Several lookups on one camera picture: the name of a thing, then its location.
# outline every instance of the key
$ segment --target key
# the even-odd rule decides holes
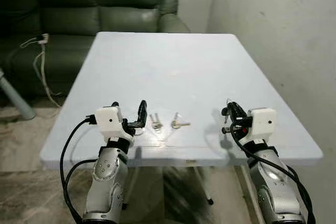
[[[175,116],[174,116],[174,119],[171,123],[171,127],[174,128],[174,129],[179,129],[181,128],[181,126],[188,126],[190,125],[190,123],[179,123],[177,121],[177,117],[178,117],[178,112],[175,113]]]
[[[181,128],[181,126],[188,126],[190,125],[190,123],[178,123],[176,120],[173,120],[171,126],[174,128],[174,129],[179,129]]]
[[[159,115],[157,113],[155,113],[156,120],[154,120],[152,114],[150,114],[149,116],[150,116],[151,121],[152,121],[152,128],[155,129],[156,131],[160,130],[163,125],[160,122]]]

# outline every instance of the sofa backrest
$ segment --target sofa backrest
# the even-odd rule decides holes
[[[157,31],[178,0],[1,0],[2,32],[95,35]]]

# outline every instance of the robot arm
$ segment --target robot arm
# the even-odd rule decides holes
[[[127,153],[133,145],[136,127],[146,123],[146,102],[142,101],[138,120],[128,123],[121,116],[118,103],[100,108],[95,113],[97,126],[107,145],[101,147],[92,171],[92,185],[88,192],[83,223],[119,222],[123,187],[128,174]]]
[[[222,115],[230,116],[231,127],[222,132],[232,133],[236,143],[249,157],[250,175],[256,187],[258,202],[266,224],[305,223],[295,192],[288,183],[288,176],[280,170],[251,157],[255,155],[288,171],[276,149],[267,142],[276,126],[276,111],[260,108],[245,111],[235,102],[228,102]]]

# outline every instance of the concrete floor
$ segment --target concrete floor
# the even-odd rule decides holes
[[[74,223],[63,200],[59,173],[44,170],[39,152],[58,109],[33,102],[36,117],[21,121],[15,108],[0,110],[0,222]],[[122,212],[121,223],[250,224],[233,167],[212,167],[207,183],[215,202],[209,206],[192,169],[145,167]],[[74,173],[69,191],[79,213],[90,187],[89,170]]]

